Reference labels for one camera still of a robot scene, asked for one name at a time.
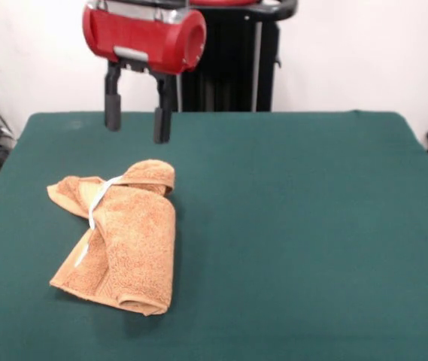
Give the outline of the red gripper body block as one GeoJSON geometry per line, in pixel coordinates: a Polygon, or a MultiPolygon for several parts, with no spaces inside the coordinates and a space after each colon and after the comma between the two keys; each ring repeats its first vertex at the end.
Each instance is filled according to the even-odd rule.
{"type": "Polygon", "coordinates": [[[207,38],[204,17],[189,8],[155,10],[146,5],[87,2],[82,27],[96,56],[112,62],[142,62],[166,74],[195,68],[207,38]]]}

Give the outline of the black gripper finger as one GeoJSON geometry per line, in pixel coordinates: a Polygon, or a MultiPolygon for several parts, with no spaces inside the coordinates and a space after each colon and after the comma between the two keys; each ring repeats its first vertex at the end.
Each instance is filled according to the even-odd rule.
{"type": "Polygon", "coordinates": [[[157,144],[169,142],[172,124],[172,111],[176,99],[176,76],[154,72],[159,104],[154,112],[153,140],[157,144]]]}
{"type": "Polygon", "coordinates": [[[105,127],[112,132],[119,131],[121,126],[121,97],[118,93],[120,74],[120,65],[108,60],[105,75],[105,127]]]}

